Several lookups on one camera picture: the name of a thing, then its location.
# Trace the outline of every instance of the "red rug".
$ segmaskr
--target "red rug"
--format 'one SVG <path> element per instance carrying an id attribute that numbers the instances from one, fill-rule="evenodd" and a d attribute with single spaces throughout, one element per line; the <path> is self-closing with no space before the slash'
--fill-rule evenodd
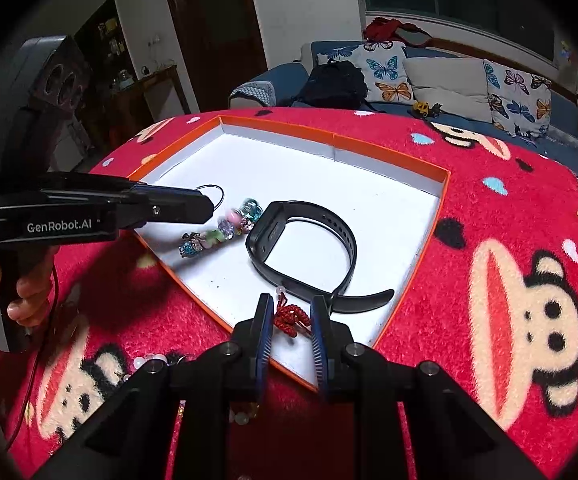
<path id="1" fill-rule="evenodd" d="M 303 124 L 408 153 L 451 172 L 441 221 L 377 349 L 408 365 L 440 363 L 549 477 L 578 442 L 578 182 L 556 162 L 476 134 L 386 114 L 276 108 L 265 120 Z M 228 112 L 253 116 L 254 110 Z M 215 113 L 168 121 L 94 171 L 126 176 Z M 12 454 L 32 474 L 133 372 L 146 353 L 199 354 L 226 340 L 127 234 L 65 247 L 50 351 Z M 0 361 L 7 435 L 22 408 L 33 354 Z M 12 390 L 12 377 L 20 377 Z M 346 406 L 273 370 L 258 416 L 231 425 L 229 478 L 352 478 Z M 275 446 L 261 446 L 274 442 Z M 285 444 L 300 451 L 286 463 Z M 311 452 L 311 445 L 318 451 Z"/>

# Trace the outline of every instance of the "red braided cord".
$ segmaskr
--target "red braided cord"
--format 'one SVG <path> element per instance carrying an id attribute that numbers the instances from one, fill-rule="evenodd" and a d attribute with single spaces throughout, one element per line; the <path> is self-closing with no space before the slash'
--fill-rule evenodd
<path id="1" fill-rule="evenodd" d="M 278 297 L 278 305 L 275 308 L 274 326 L 288 336 L 296 337 L 298 331 L 295 326 L 299 325 L 307 329 L 308 326 L 311 326 L 311 320 L 307 313 L 299 306 L 287 303 L 287 297 L 281 292 Z"/>

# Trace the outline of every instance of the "toy car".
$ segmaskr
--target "toy car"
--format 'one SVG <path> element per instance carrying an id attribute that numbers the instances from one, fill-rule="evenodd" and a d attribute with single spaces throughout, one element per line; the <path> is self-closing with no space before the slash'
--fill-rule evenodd
<path id="1" fill-rule="evenodd" d="M 441 110 L 440 110 L 441 106 L 442 106 L 442 104 L 440 104 L 440 103 L 436 103 L 435 105 L 433 105 L 431 107 L 431 110 L 429 110 L 429 117 L 433 117 L 433 118 L 438 117 L 440 115 L 440 112 L 441 112 Z"/>
<path id="2" fill-rule="evenodd" d="M 414 101 L 411 110 L 413 115 L 426 119 L 429 115 L 429 103 L 426 101 Z"/>

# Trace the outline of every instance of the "black smartwatch band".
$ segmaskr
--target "black smartwatch band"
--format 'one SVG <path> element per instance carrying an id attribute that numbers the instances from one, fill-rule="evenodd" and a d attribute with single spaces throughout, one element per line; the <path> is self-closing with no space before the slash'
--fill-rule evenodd
<path id="1" fill-rule="evenodd" d="M 332 292 L 325 292 L 307 283 L 300 282 L 269 267 L 265 261 L 287 223 L 307 219 L 333 232 L 349 254 L 349 270 L 344 279 Z M 247 236 L 245 243 L 251 262 L 260 275 L 275 286 L 282 285 L 287 292 L 304 301 L 314 296 L 324 296 L 329 312 L 357 314 L 383 306 L 393 298 L 393 289 L 383 290 L 368 296 L 341 296 L 354 274 L 357 245 L 354 234 L 347 223 L 332 211 L 310 202 L 272 202 L 265 209 Z"/>

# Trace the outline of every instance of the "black backpack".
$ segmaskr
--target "black backpack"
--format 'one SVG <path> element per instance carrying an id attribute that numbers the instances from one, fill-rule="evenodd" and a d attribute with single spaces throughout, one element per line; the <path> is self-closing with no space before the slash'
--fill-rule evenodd
<path id="1" fill-rule="evenodd" d="M 351 61 L 332 59 L 326 64 L 313 67 L 309 79 L 294 101 L 316 108 L 358 110 L 367 104 L 367 92 L 362 70 Z"/>

